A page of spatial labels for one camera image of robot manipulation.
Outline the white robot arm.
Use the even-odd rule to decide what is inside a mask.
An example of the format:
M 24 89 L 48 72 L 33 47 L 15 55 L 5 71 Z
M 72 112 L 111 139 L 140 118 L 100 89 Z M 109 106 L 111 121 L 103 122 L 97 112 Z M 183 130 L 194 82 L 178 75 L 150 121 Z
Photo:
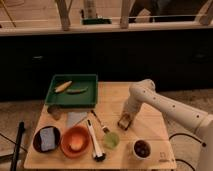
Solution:
M 130 85 L 122 114 L 133 121 L 143 103 L 166 114 L 203 140 L 206 146 L 201 148 L 196 171 L 213 171 L 213 114 L 158 94 L 151 79 Z

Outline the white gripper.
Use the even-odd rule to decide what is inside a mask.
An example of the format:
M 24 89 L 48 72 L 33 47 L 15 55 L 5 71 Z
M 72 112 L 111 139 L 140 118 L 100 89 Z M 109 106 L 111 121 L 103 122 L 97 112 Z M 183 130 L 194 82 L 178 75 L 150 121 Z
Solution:
M 140 112 L 142 103 L 134 98 L 128 98 L 123 106 L 123 114 L 128 115 L 131 120 L 134 120 Z

